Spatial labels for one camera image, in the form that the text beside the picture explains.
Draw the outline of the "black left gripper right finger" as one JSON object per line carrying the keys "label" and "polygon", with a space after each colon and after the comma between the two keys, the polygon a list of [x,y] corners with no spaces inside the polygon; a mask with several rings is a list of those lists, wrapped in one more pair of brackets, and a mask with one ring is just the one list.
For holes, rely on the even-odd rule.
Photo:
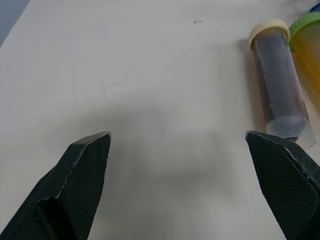
{"label": "black left gripper right finger", "polygon": [[295,142],[247,131],[264,198],[286,240],[320,240],[320,166]]}

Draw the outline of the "green-capped yellow tube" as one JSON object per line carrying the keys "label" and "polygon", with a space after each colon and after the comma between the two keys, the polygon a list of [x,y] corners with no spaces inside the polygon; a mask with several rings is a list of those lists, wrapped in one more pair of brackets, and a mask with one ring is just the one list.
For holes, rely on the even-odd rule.
{"label": "green-capped yellow tube", "polygon": [[297,19],[289,31],[289,47],[300,82],[320,116],[320,11]]}

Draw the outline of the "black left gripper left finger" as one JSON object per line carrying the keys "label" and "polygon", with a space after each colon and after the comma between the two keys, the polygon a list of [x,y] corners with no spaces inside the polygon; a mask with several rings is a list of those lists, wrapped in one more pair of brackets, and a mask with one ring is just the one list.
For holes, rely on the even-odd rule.
{"label": "black left gripper left finger", "polygon": [[69,145],[34,186],[0,240],[87,240],[101,199],[111,134]]}

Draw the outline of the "cream-capped dark tube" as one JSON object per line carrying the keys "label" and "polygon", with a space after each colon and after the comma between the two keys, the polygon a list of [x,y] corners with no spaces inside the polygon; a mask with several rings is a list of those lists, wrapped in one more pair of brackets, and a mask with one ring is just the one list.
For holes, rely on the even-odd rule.
{"label": "cream-capped dark tube", "polygon": [[279,18],[257,24],[249,34],[265,122],[265,132],[300,145],[316,141],[289,48],[288,25]]}

